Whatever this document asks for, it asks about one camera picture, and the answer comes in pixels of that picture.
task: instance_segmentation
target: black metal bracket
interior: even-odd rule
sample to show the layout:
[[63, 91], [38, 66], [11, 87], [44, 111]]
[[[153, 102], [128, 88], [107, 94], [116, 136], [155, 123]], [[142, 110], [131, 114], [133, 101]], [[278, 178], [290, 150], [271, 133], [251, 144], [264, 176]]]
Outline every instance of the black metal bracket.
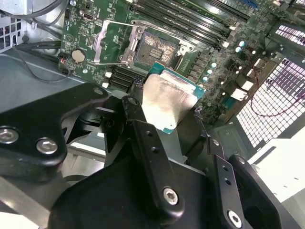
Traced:
[[133, 153], [144, 168], [152, 202], [149, 212], [162, 225], [176, 222], [184, 212], [184, 198], [156, 128], [146, 122], [141, 104], [131, 96], [122, 98]]
[[241, 156], [232, 155], [243, 211], [253, 228], [300, 229], [251, 165]]
[[32, 181], [53, 178], [67, 155], [65, 138], [76, 117], [107, 99], [104, 89], [84, 83], [1, 113], [0, 175]]
[[[116, 222], [120, 217], [126, 220], [135, 214], [136, 220], [129, 224], [135, 228], [148, 228], [146, 222], [152, 225], [149, 228], [180, 228], [182, 222], [182, 228], [192, 224], [193, 228], [208, 229], [298, 229], [251, 166], [239, 156], [228, 162], [221, 144], [207, 134], [201, 119], [192, 112], [187, 122], [178, 125], [178, 134], [185, 132], [180, 143], [186, 139], [182, 151], [189, 157], [188, 163], [199, 154], [203, 156], [205, 175], [169, 162], [137, 99], [108, 98], [105, 90], [85, 83], [0, 114], [0, 176], [50, 180], [66, 157], [66, 144], [91, 131], [101, 131], [106, 140], [106, 168], [61, 195], [53, 208], [50, 228], [67, 228], [75, 218], [86, 224], [84, 228], [91, 228], [90, 220], [95, 225], [101, 217], [108, 220], [105, 215], [113, 207], [114, 214], [122, 209], [110, 220], [112, 225], [122, 226], [124, 222]], [[104, 190], [109, 200], [101, 207]], [[75, 203], [74, 197], [82, 204]], [[123, 209], [125, 206], [132, 212]]]

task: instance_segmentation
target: screw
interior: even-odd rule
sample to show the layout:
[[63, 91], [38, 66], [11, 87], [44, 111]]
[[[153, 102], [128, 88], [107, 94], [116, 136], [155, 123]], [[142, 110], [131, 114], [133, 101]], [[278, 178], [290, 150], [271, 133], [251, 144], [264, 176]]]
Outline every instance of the screw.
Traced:
[[167, 187], [163, 190], [163, 197], [171, 205], [176, 205], [178, 203], [178, 195], [171, 188]]
[[43, 154], [53, 154], [58, 149], [58, 146], [52, 139], [44, 138], [37, 142], [36, 148]]
[[219, 146], [219, 145], [220, 145], [220, 144], [219, 144], [219, 142], [218, 142], [217, 140], [212, 139], [212, 141], [214, 142], [214, 144], [215, 144], [215, 145], [217, 145], [217, 146]]
[[137, 105], [138, 104], [138, 102], [134, 99], [134, 98], [128, 98], [128, 101], [130, 102], [130, 103], [132, 103], [133, 105]]
[[132, 62], [132, 61], [133, 61], [133, 57], [132, 57], [132, 56], [129, 56], [129, 57], [127, 58], [127, 61], [128, 61], [128, 62]]
[[95, 89], [94, 89], [94, 92], [95, 92], [96, 94], [103, 94], [103, 91], [101, 91], [101, 89], [99, 89], [99, 88], [95, 88]]
[[233, 212], [231, 210], [228, 211], [228, 217], [229, 217], [230, 221], [233, 223], [234, 226], [236, 226], [237, 228], [242, 227], [242, 221], [235, 212]]
[[243, 165], [245, 164], [244, 159], [242, 159], [240, 156], [238, 157], [238, 160], [240, 163], [242, 163]]
[[71, 0], [71, 1], [70, 1], [70, 5], [71, 5], [71, 6], [76, 6], [76, 0]]
[[0, 129], [0, 143], [11, 144], [18, 140], [19, 134], [13, 129]]

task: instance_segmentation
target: capacitor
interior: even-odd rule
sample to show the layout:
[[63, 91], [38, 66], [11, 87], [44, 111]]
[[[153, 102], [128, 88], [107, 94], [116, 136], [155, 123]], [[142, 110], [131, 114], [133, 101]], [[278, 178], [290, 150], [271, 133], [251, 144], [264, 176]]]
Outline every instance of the capacitor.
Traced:
[[248, 47], [248, 50], [249, 52], [252, 54], [252, 55], [255, 55], [256, 54], [256, 50], [252, 47]]
[[80, 49], [72, 51], [71, 56], [76, 63], [81, 63], [86, 59], [85, 52]]
[[236, 49], [235, 49], [235, 52], [240, 52], [242, 49], [241, 49], [241, 47], [237, 47]]
[[244, 41], [240, 41], [238, 45], [239, 45], [239, 47], [244, 47], [246, 45], [246, 43]]
[[238, 70], [241, 70], [243, 68], [239, 63], [236, 63], [235, 66], [238, 68]]
[[240, 70], [240, 69], [238, 69], [236, 66], [232, 69], [232, 71], [235, 72], [235, 74], [238, 74], [238, 73], [239, 73], [239, 70]]
[[224, 79], [223, 78], [218, 78], [218, 82], [223, 85], [224, 84]]

